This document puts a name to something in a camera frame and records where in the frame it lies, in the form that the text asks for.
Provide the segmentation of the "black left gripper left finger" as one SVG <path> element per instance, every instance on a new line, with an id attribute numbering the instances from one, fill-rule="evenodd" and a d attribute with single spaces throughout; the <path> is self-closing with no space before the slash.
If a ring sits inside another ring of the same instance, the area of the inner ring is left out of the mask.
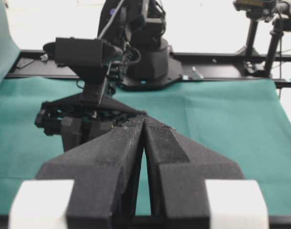
<path id="1" fill-rule="evenodd" d="M 71 229 L 113 229 L 136 209 L 145 117 L 129 119 L 110 132 L 45 162 L 36 178 L 73 179 L 66 212 Z"/>

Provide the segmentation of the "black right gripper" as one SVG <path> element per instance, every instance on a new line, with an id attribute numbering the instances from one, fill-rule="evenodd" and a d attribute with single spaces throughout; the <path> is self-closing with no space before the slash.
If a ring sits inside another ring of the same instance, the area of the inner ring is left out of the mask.
<path id="1" fill-rule="evenodd" d="M 81 93 L 43 102 L 35 125 L 46 135 L 61 135 L 64 151 L 73 149 L 111 131 L 126 115 L 147 115 L 109 95 L 100 105 L 82 101 Z"/>

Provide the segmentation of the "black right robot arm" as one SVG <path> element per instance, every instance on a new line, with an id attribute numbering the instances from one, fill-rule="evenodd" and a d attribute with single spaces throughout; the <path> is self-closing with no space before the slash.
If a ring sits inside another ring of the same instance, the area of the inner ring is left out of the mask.
<path id="1" fill-rule="evenodd" d="M 156 0 L 107 0 L 96 38 L 57 37 L 45 44 L 47 55 L 84 85 L 81 93 L 42 103 L 35 125 L 46 135 L 60 135 L 67 151 L 144 115 L 113 95 L 118 86 L 157 90 L 182 78 L 182 64 L 163 38 L 165 17 Z"/>

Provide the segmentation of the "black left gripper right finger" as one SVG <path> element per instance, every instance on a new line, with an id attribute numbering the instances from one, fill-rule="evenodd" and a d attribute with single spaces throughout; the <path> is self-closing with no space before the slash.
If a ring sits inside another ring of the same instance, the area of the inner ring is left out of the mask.
<path id="1" fill-rule="evenodd" d="M 239 165 L 149 116 L 144 134 L 151 214 L 166 229 L 208 229 L 205 179 L 244 179 Z"/>

